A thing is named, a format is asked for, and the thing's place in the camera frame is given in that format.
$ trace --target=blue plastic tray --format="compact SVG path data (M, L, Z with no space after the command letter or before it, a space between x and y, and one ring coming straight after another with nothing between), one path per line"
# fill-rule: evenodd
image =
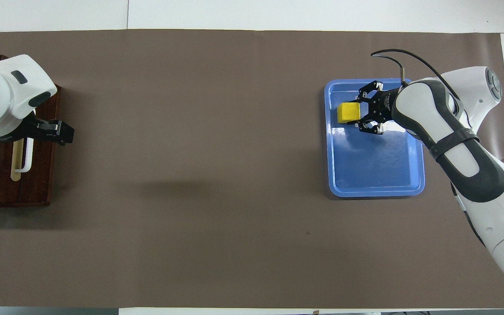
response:
M328 178L339 197L414 196L425 187L423 145L395 122L384 124L382 135L360 132L337 122L337 108L358 95L375 79L333 80L324 90ZM400 86L400 79L377 79L384 90ZM361 116L368 105L361 104Z

